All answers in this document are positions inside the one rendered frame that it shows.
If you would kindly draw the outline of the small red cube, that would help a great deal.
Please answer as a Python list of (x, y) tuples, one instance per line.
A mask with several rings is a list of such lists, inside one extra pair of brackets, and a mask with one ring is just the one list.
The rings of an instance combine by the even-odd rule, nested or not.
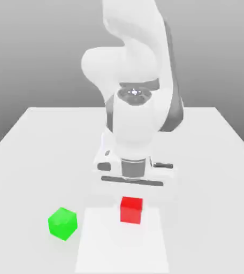
[(123, 196), (120, 203), (120, 221), (141, 224), (143, 199)]

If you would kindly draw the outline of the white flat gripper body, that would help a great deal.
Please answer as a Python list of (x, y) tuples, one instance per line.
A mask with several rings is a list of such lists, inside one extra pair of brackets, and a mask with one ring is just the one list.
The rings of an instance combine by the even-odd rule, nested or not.
[(91, 172), (91, 189), (99, 195), (143, 199), (170, 199), (176, 192), (176, 169), (154, 168), (147, 176), (130, 180), (99, 170)]

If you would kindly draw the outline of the small green cube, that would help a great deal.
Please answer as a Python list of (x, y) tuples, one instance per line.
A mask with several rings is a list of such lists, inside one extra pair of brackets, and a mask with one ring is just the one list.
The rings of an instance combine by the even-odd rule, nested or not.
[(66, 241), (78, 228), (77, 213), (60, 207), (48, 218), (48, 227), (53, 236)]

